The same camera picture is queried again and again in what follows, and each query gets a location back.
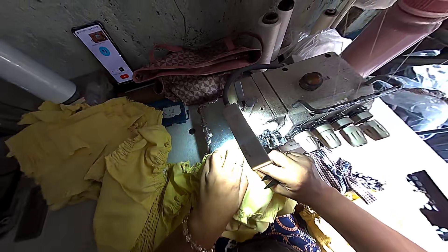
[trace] smartphone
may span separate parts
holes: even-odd
[[[73,27],[72,33],[89,48],[118,84],[132,81],[131,68],[99,21]]]

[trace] bracelet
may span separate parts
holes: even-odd
[[[188,215],[186,215],[186,216],[184,217],[184,219],[182,220],[182,225],[183,225],[183,227],[184,227],[184,230],[183,230],[182,233],[185,235],[185,241],[186,241],[187,243],[190,243],[190,244],[191,244],[191,249],[194,249],[194,250],[196,250],[197,252],[215,252],[215,246],[214,246],[214,245],[213,245],[213,247],[211,248],[211,250],[208,251],[208,250],[202,248],[200,245],[197,245],[197,244],[191,239],[191,234],[190,234],[190,232],[188,231]]]

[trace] human hand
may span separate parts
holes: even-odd
[[[192,238],[198,243],[214,243],[240,207],[247,189],[243,162],[240,150],[215,151],[207,157],[198,204],[189,217]]]
[[[314,160],[308,156],[289,152],[271,151],[269,157],[276,165],[267,165],[257,172],[278,180],[271,189],[283,196],[306,205],[314,205],[328,185],[319,177]]]

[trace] knob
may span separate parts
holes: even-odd
[[[345,127],[339,133],[351,146],[361,146],[367,143],[366,137],[358,126]]]
[[[360,124],[360,123],[368,121],[372,117],[373,117],[373,115],[369,111],[363,111],[363,112],[360,112],[360,113],[350,116],[350,119],[353,120],[353,122],[354,122],[353,124]]]
[[[335,120],[331,123],[331,126],[333,127],[334,130],[340,130],[340,129],[354,123],[353,120],[350,119],[348,116],[345,116],[342,118],[338,117],[338,118],[339,119],[335,118]]]
[[[336,136],[329,123],[315,127],[311,132],[329,149],[336,148],[341,145],[339,138]]]
[[[316,90],[322,83],[322,75],[318,72],[307,73],[299,80],[299,86],[308,91]]]
[[[361,130],[373,140],[380,140],[390,136],[389,132],[377,120],[365,122],[359,126]]]
[[[308,153],[320,149],[319,143],[316,141],[310,130],[304,130],[297,133],[293,136],[293,139],[304,151]]]

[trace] white tabletop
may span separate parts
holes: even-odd
[[[368,143],[360,147],[352,147],[342,140],[342,146],[332,150],[349,161],[353,171],[386,182],[385,190],[374,194],[378,200],[373,204],[366,205],[362,200],[355,202],[428,252],[448,251],[448,243],[442,241],[419,210],[428,199],[423,193],[415,192],[415,187],[406,180],[407,174],[426,170],[439,189],[448,195],[447,163],[382,100],[377,99],[370,112],[373,119],[389,131],[390,137],[378,141],[368,138]],[[325,223],[323,228],[331,231]],[[336,251],[350,251],[344,247],[343,240],[335,243],[340,248]]]

